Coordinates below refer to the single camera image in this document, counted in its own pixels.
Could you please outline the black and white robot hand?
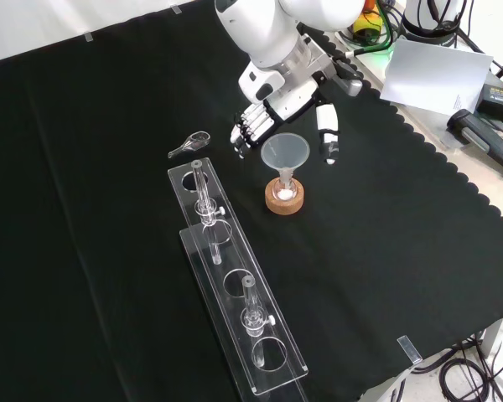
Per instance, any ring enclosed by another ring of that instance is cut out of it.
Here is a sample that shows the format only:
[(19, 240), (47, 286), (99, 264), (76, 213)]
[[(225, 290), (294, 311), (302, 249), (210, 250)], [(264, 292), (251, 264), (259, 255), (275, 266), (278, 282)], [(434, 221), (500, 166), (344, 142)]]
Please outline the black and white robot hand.
[(315, 73), (310, 79), (279, 98), (274, 96), (249, 105), (237, 118), (230, 141), (239, 157), (262, 145), (283, 125), (297, 120), (314, 107), (320, 138), (319, 151), (324, 161), (333, 165), (339, 156), (339, 119), (332, 102), (326, 100), (319, 86), (326, 76)]

